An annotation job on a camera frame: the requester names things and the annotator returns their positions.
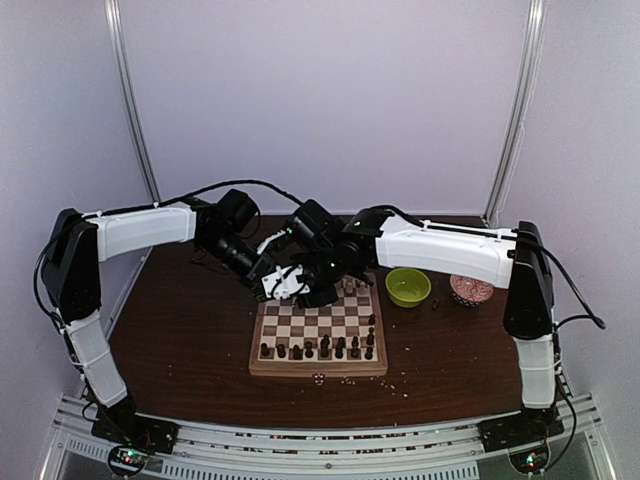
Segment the dark king chess piece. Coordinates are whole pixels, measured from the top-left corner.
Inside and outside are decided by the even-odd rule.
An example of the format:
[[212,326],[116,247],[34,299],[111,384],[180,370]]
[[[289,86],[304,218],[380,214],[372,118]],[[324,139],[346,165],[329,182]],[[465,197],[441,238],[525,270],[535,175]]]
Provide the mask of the dark king chess piece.
[[339,337],[334,351],[334,357],[336,359],[342,359],[344,357],[344,349],[345,349],[346,341],[344,337]]

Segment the dark knight chess piece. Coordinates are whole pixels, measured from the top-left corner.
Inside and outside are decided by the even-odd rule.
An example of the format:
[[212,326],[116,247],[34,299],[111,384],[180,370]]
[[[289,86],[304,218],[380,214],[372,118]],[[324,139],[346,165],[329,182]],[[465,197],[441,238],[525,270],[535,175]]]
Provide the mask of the dark knight chess piece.
[[349,349],[349,357],[354,360],[361,358],[360,337],[358,335],[353,336],[351,339],[351,348]]

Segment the dark queen chess piece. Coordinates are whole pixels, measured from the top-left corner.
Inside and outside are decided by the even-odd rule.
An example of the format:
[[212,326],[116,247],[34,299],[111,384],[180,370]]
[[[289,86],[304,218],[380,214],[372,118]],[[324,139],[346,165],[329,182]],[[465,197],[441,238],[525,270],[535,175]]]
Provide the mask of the dark queen chess piece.
[[324,335],[320,341],[319,358],[322,360],[331,359],[331,338],[328,335]]

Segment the dark rook chess piece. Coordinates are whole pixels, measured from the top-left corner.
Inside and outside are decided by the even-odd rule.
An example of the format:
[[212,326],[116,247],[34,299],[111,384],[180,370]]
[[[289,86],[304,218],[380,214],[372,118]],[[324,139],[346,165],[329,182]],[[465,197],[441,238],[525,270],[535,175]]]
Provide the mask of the dark rook chess piece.
[[279,358],[283,359],[287,356],[287,351],[284,344],[278,344],[276,346],[276,349],[277,349],[277,355]]

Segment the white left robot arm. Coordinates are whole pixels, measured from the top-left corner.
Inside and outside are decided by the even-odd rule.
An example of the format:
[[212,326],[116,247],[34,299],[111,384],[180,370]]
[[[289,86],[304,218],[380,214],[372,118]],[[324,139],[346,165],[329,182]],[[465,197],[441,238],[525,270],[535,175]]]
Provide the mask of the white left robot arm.
[[260,300],[286,298],[285,271],[267,247],[250,248],[240,233],[256,204],[232,189],[216,203],[195,196],[172,206],[127,209],[109,215],[62,211],[44,249],[36,281],[53,306],[52,320],[98,405],[99,419],[123,444],[144,433],[142,419],[121,377],[101,323],[101,263],[130,251],[194,242],[220,260]]

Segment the row of white chess pieces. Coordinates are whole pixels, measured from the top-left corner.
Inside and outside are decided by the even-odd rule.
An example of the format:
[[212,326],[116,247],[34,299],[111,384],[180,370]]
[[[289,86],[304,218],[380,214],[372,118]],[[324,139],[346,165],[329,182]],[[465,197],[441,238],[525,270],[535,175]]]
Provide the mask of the row of white chess pieces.
[[339,285],[339,292],[345,297],[366,297],[370,286],[358,279],[343,278]]

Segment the wooden chess board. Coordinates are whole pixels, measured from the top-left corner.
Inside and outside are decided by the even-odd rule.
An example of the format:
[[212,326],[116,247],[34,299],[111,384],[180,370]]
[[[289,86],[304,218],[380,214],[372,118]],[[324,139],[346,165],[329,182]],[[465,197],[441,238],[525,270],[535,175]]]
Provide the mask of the wooden chess board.
[[[336,302],[319,307],[301,309],[292,300],[272,300],[258,306],[249,357],[249,372],[262,377],[376,377],[388,371],[383,316],[381,313],[378,288],[374,276],[369,277],[369,294],[366,297],[345,297],[336,285]],[[375,344],[366,345],[368,318],[376,316]],[[331,338],[331,359],[319,358],[320,341],[324,335]],[[353,336],[360,337],[361,358],[351,359],[349,349]],[[335,345],[339,337],[346,341],[344,357],[334,357]],[[304,344],[314,344],[315,357],[304,356]],[[266,343],[270,355],[260,355],[260,345]],[[287,356],[277,355],[276,346],[284,344]],[[293,347],[298,345],[303,352],[301,360],[293,359]],[[365,359],[368,347],[374,348],[372,360]]]

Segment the lime green bowl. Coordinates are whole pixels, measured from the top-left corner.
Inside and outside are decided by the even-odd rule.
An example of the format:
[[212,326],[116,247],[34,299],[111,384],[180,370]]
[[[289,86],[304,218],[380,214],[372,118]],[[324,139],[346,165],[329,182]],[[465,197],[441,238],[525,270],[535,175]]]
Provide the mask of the lime green bowl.
[[385,288],[393,304],[402,308],[414,308],[431,294],[432,283],[420,270],[396,268],[386,275]]

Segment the red patterned bowl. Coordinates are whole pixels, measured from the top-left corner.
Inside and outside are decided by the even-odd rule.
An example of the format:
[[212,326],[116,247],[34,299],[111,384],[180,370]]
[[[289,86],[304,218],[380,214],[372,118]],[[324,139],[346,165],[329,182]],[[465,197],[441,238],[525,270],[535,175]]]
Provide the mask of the red patterned bowl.
[[494,294],[491,284],[470,277],[451,275],[449,284],[454,300],[466,307],[479,306]]

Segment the aluminium front frame rail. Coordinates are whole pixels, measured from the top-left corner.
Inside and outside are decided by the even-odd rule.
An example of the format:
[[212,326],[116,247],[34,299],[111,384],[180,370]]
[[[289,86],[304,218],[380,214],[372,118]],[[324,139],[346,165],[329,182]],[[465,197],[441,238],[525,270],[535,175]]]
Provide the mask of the aluminium front frame rail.
[[520,479],[525,451],[548,447],[546,479],[617,479],[591,395],[557,404],[563,433],[489,451],[479,419],[365,429],[261,429],[181,421],[170,454],[142,479]]

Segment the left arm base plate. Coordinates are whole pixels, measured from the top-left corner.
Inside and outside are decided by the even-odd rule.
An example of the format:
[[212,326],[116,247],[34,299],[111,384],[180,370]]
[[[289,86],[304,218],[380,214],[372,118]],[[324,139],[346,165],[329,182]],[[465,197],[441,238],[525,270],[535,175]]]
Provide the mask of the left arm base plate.
[[151,453],[171,454],[178,436],[176,423],[135,416],[132,424],[101,416],[91,427],[94,437],[132,446]]

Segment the left aluminium corner post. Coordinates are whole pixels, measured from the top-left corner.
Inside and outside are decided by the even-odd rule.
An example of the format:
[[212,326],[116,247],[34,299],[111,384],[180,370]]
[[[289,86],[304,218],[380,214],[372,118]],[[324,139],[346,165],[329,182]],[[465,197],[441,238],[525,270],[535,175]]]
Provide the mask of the left aluminium corner post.
[[135,158],[140,168],[143,184],[149,198],[152,202],[159,202],[159,186],[149,156],[140,111],[135,96],[120,2],[118,0],[105,0],[104,8],[107,29],[119,78],[121,96],[124,103],[125,120],[132,140]]

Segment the aluminium corner post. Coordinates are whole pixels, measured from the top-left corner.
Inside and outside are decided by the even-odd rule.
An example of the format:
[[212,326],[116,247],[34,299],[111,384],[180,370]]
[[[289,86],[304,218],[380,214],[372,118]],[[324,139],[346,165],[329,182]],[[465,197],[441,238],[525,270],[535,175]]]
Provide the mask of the aluminium corner post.
[[124,103],[125,120],[132,140],[135,158],[140,168],[143,184],[149,198],[152,202],[159,202],[159,186],[149,156],[140,111],[135,96],[120,2],[118,0],[105,0],[104,8],[107,29],[119,78],[121,96]]
[[495,227],[499,223],[524,140],[525,118],[534,96],[543,45],[547,4],[548,2],[544,0],[529,2],[515,93],[497,170],[483,216],[484,223],[489,227]]

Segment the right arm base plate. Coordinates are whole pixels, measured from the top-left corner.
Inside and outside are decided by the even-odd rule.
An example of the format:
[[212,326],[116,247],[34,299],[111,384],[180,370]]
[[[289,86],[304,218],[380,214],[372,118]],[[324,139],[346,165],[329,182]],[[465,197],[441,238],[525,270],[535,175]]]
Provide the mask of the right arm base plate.
[[486,453],[541,442],[565,431],[554,414],[524,412],[481,421],[477,429]]

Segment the right aluminium corner post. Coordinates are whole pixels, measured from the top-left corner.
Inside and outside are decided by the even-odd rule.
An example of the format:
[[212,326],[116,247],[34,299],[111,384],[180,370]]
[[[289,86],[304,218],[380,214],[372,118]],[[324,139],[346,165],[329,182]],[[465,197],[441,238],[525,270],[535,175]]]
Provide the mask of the right aluminium corner post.
[[495,227],[499,223],[524,140],[525,118],[534,96],[543,45],[547,4],[548,2],[544,0],[529,2],[515,93],[497,170],[483,216],[484,223],[489,227]]

